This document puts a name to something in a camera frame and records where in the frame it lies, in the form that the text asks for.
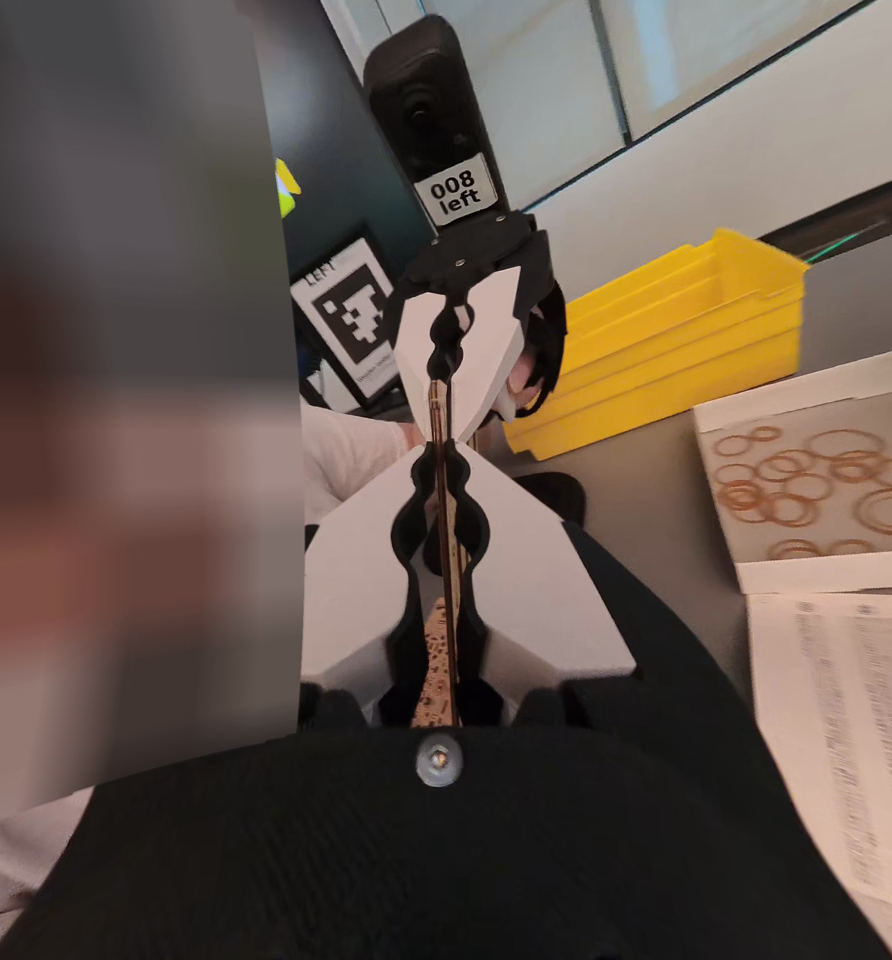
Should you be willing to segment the paper instruction booklet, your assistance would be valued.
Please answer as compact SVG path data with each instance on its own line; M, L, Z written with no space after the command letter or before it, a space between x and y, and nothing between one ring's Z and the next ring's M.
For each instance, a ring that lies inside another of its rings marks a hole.
M746 602L754 711L797 813L892 952L892 594Z

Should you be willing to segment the yellow plastic bin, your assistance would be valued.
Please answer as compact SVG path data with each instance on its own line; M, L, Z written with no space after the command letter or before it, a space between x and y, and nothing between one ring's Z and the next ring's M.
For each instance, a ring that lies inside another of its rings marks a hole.
M536 461L788 378L810 266L717 229L567 304L555 389L504 427Z

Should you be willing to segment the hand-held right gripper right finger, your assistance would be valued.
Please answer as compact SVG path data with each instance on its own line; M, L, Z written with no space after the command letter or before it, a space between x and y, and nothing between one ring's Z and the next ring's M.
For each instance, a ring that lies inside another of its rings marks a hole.
M573 528L465 444L450 444L461 724L501 724L533 690L630 677L636 661Z

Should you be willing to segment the frosted glass window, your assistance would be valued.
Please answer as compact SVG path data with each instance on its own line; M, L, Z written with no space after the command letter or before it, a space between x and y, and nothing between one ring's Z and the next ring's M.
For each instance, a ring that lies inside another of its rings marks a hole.
M356 77L420 18L457 34L515 208L837 25L848 1L322 1Z

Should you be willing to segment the laser-cut wooden parts sheet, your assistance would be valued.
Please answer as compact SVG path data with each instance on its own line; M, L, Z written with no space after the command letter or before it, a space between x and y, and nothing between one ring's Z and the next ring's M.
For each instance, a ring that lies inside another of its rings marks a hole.
M428 417L435 463L437 531L443 598L433 606L426 626L427 678L413 725L458 726L459 619L466 552L456 534L457 503L448 487L447 443L451 438L449 386L432 380Z

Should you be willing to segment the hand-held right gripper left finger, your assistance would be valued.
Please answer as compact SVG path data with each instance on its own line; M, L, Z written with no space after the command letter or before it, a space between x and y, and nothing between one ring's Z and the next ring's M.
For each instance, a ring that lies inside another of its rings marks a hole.
M348 693L375 724L411 724L429 656L413 557L436 454L416 447L315 524L305 552L300 679Z

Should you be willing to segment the black and white marker sign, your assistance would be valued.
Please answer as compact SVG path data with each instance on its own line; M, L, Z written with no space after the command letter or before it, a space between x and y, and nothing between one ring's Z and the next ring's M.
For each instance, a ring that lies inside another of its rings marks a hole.
M289 290L320 356L361 409L370 410L400 384L384 317L393 282L366 226L297 270Z

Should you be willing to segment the person's left forearm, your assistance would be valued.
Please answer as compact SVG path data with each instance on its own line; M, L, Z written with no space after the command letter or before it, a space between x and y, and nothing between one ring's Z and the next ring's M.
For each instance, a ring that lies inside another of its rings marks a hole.
M300 406L307 526L320 522L392 464L425 443L413 423Z

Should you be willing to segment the person's left hand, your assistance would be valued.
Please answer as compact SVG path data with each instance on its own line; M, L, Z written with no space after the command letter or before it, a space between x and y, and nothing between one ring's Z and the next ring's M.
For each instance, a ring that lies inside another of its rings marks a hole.
M544 379L536 378L536 351L525 345L515 362L505 386L516 412L530 407L544 388Z

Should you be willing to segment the pile of rubber bands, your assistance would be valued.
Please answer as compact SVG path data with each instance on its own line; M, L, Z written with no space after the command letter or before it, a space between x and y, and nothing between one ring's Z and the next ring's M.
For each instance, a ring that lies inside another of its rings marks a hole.
M736 562L892 551L892 439L880 429L754 423L716 434L703 451Z

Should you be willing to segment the black panel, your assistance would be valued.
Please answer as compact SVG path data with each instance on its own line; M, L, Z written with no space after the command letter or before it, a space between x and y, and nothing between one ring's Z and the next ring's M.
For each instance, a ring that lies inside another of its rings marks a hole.
M393 281L433 238L320 2L253 2L274 157L301 192L283 220L292 277L369 240Z

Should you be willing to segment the white cardboard tray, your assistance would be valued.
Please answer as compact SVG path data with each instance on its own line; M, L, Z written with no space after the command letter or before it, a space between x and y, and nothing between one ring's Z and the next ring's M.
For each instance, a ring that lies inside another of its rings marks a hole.
M777 423L825 429L846 424L880 429L892 440L892 352L701 404L693 420L706 476L709 455L704 442L736 427ZM892 551L744 563L729 553L746 595L892 590Z

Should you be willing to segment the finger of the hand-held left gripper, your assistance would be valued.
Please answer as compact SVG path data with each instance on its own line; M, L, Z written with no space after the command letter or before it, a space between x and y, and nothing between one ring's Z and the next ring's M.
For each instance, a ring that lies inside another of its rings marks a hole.
M494 407L510 421L516 411L509 376L523 353L525 337L513 307L521 268L498 270L469 292L470 328L460 340L461 360L449 386L450 428L456 443L466 443Z
M406 299L394 357L407 405L424 442L434 439L438 419L447 440L456 440L453 376L458 354L450 337L457 319L445 294L425 292Z

